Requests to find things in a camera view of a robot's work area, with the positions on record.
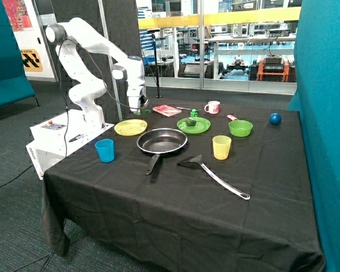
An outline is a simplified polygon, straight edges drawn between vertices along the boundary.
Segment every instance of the frying pan handle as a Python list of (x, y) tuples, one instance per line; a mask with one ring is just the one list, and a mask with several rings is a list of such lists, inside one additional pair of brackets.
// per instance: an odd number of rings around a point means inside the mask
[(152, 156), (151, 160), (148, 163), (147, 171), (145, 173), (147, 176), (152, 173), (152, 170), (154, 169), (154, 166), (158, 162), (159, 158), (160, 154), (155, 154), (154, 156)]

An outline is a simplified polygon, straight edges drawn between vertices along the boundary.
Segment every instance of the sign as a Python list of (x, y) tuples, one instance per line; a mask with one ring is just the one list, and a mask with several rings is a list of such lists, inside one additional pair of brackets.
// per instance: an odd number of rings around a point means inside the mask
[(24, 0), (2, 0), (12, 31), (33, 30)]
[(190, 32), (190, 37), (198, 37), (198, 33), (196, 29), (191, 29), (189, 32)]
[(42, 72), (43, 66), (39, 54), (34, 49), (20, 50), (25, 72)]

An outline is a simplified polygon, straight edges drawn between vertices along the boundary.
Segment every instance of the frying pan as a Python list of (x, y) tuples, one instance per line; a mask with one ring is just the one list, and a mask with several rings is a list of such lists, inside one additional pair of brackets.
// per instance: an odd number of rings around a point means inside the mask
[(161, 154), (175, 152), (188, 141), (185, 133), (177, 129), (154, 129), (137, 139), (137, 146), (146, 153), (154, 154), (148, 163), (146, 175), (150, 175)]

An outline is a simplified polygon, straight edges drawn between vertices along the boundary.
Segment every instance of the blue ball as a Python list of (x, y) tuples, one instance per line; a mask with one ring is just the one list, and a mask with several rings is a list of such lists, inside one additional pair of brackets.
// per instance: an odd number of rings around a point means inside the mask
[(278, 113), (272, 113), (270, 115), (270, 123), (272, 125), (278, 125), (281, 122), (281, 115)]

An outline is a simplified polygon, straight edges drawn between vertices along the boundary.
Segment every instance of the glass window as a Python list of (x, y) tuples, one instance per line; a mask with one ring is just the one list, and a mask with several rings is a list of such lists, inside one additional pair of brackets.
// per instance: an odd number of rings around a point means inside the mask
[(160, 86), (295, 92), (300, 0), (137, 1), (148, 2), (139, 26), (149, 86), (158, 75)]

